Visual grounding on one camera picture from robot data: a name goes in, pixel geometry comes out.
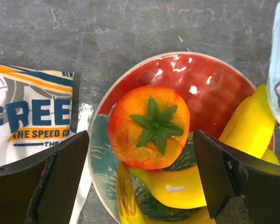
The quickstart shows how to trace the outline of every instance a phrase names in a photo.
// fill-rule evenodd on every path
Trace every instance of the green calyx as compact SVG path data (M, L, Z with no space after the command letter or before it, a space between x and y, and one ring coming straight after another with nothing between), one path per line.
M154 141L162 155L166 152L167 136L181 136L183 129L171 122L177 105L173 105L164 111L160 111L155 99L150 97L147 105L147 115L134 114L129 116L144 129L137 143L137 147L146 146Z

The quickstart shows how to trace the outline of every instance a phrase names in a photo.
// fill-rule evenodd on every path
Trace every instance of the bowl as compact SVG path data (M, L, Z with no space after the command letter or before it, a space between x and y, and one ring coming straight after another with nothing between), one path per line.
M198 128L218 138L237 106L252 95L255 86L239 71L211 56L172 52L151 57L120 77L98 105L90 127L90 172L94 188L104 207L119 222L115 183L119 159L107 133L112 109L130 90L146 84L174 89L187 103L190 113L188 142L178 159L165 170L183 170L195 165L193 131ZM274 150L272 138L270 146ZM193 215L197 209L181 210L158 202L145 185L132 176L137 202L151 219L175 221Z

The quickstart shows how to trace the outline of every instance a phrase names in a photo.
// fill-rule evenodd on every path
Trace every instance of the gray table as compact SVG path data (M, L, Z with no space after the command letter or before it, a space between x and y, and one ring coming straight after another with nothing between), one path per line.
M266 82L277 0L0 0L0 63L76 73L79 106L92 114L108 88L138 62L169 51L226 61ZM280 158L280 132L276 131ZM93 187L80 224L114 224Z

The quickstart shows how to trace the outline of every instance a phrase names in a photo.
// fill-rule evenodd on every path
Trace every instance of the bunch of bananas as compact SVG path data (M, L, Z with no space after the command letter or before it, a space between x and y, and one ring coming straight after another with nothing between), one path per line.
M259 86L235 110L219 140L257 158L279 165L267 148L275 127L275 118L267 103L266 85ZM143 170L120 163L117 176L117 204L122 224L167 223L150 220L139 209L130 175L140 179L162 204L179 209L201 209L189 219L175 223L215 224L210 219L197 165L182 171Z

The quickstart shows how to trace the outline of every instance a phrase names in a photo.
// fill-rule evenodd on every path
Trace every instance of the green leaf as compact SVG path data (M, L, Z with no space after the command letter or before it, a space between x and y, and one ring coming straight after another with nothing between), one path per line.
M148 116L140 115L140 114L134 114L129 116L130 119L135 121L138 125L141 125L143 128L152 129L152 121Z
M147 114L150 118L156 119L160 115L159 105L154 98L150 97L147 104Z
M136 147L143 147L146 146L149 142L154 139L155 132L150 129L144 129Z
M163 110L160 113L160 116L159 116L160 120L159 120L159 122L160 123L170 122L171 119L173 118L173 115L176 112L176 110L177 110L177 105L173 105L171 107L168 107L166 110Z
M162 155L165 155L167 146L167 137L164 132L156 132L154 142Z
M162 124L161 128L165 132L166 135L170 135L170 136L183 135L183 128L181 128L180 126L178 126L172 122Z

